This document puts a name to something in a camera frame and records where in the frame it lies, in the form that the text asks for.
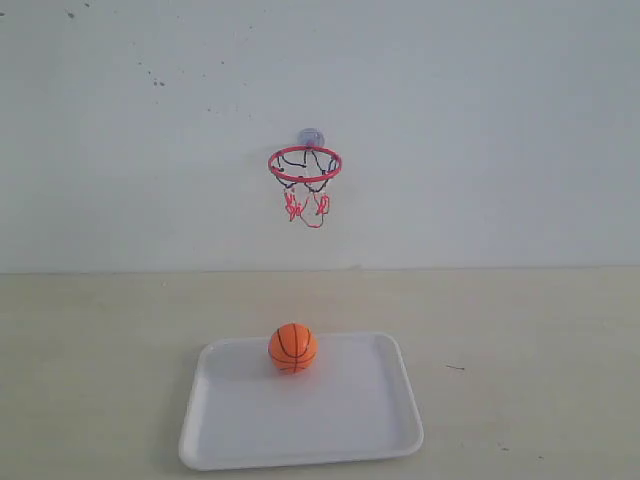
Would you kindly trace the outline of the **clear suction cup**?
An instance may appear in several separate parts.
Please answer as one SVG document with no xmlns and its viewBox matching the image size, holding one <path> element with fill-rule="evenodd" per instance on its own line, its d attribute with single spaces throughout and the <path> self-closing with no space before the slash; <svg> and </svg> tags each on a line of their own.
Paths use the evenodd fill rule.
<svg viewBox="0 0 640 480">
<path fill-rule="evenodd" d="M 317 128 L 304 128 L 298 133 L 297 142 L 304 148 L 323 148 L 325 136 Z"/>
</svg>

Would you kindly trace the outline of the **red mini basketball hoop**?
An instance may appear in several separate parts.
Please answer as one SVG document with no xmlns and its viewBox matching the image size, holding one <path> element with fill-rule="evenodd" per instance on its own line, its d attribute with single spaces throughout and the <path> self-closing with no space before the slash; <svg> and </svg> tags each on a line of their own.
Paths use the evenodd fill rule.
<svg viewBox="0 0 640 480">
<path fill-rule="evenodd" d="M 267 167 L 283 190 L 290 222 L 300 221 L 311 229 L 324 225 L 331 208 L 327 189 L 343 165 L 337 152 L 318 146 L 291 146 L 269 157 Z"/>
</svg>

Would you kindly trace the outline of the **small orange basketball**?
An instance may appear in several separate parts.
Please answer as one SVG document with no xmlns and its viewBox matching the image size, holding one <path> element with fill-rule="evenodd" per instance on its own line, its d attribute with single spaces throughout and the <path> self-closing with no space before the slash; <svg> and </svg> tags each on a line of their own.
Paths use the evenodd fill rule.
<svg viewBox="0 0 640 480">
<path fill-rule="evenodd" d="M 317 353 L 316 337 L 308 326 L 300 323 L 282 325 L 273 333 L 268 344 L 272 364 L 287 375 L 301 373 L 309 368 Z"/>
</svg>

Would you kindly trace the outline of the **white plastic tray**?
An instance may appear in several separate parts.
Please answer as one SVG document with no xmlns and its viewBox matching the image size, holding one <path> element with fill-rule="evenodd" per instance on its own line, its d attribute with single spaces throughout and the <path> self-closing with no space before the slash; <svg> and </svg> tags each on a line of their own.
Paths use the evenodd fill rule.
<svg viewBox="0 0 640 480">
<path fill-rule="evenodd" d="M 196 471 L 408 456 L 424 431 L 396 340 L 380 332 L 321 334 L 309 369 L 287 375 L 265 337 L 206 346 L 179 441 Z"/>
</svg>

